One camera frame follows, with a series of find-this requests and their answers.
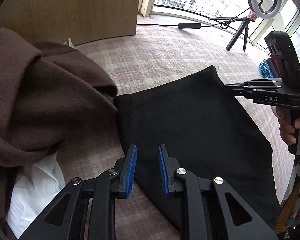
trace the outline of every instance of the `brown fabric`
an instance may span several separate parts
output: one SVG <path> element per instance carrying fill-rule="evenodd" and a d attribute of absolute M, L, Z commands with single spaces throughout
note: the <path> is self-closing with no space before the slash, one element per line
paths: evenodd
<path fill-rule="evenodd" d="M 14 167 L 39 161 L 84 125 L 114 118 L 116 93 L 106 72 L 76 49 L 33 46 L 0 27 L 0 217 Z"/>

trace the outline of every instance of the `black fabric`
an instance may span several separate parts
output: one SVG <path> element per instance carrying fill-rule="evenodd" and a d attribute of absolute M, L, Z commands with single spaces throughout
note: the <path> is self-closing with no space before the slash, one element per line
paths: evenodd
<path fill-rule="evenodd" d="M 178 200 L 165 199 L 158 145 L 197 176 L 221 176 L 270 226 L 280 212 L 272 148 L 240 103 L 223 89 L 214 66 L 180 80 L 115 98 L 123 151 L 138 147 L 135 180 L 180 229 Z"/>

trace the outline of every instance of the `white cloth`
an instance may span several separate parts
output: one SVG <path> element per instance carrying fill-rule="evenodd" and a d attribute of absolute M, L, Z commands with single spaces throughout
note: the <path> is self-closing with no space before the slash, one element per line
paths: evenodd
<path fill-rule="evenodd" d="M 65 186 L 56 155 L 57 153 L 44 157 L 38 163 L 25 165 L 17 176 L 7 223 L 18 239 Z"/>

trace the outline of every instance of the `black tripod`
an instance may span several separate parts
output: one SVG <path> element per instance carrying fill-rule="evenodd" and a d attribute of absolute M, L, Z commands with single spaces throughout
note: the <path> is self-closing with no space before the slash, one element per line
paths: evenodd
<path fill-rule="evenodd" d="M 232 46 L 235 44 L 237 39 L 240 37 L 241 33 L 244 30 L 244 40 L 243 40 L 243 51 L 246 51 L 247 47 L 247 41 L 248 41 L 248 33 L 249 33 L 249 23 L 254 22 L 254 20 L 249 19 L 248 17 L 243 18 L 230 18 L 230 17 L 217 17 L 217 18 L 209 18 L 209 20 L 212 21 L 242 21 L 240 27 L 236 31 L 236 33 L 233 35 L 231 41 L 228 43 L 226 50 L 230 51 Z"/>

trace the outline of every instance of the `patterned carpet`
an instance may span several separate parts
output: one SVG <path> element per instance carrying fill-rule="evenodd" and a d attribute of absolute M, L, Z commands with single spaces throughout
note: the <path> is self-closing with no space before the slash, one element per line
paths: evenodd
<path fill-rule="evenodd" d="M 139 23 L 168 23 L 173 17 L 138 18 Z M 137 26 L 135 36 L 111 38 L 77 46 L 83 54 L 97 62 L 114 80 L 119 94 L 134 93 L 162 85 L 209 65 L 218 68 L 224 83 L 245 82 L 262 78 L 258 65 L 266 53 L 248 43 L 243 52 L 239 39 L 230 52 L 225 47 L 232 34 L 209 27 L 179 30 L 176 27 Z M 279 135 L 279 124 L 269 106 L 253 104 L 238 98 L 273 148 L 273 169 L 277 196 L 290 177 L 293 156 Z M 89 179 L 112 168 L 123 156 L 114 122 L 86 129 L 70 138 L 58 153 L 58 161 L 66 182 L 79 176 Z M 179 239 L 178 232 L 165 220 L 134 185 L 128 200 L 116 200 L 116 235 L 123 239 Z"/>

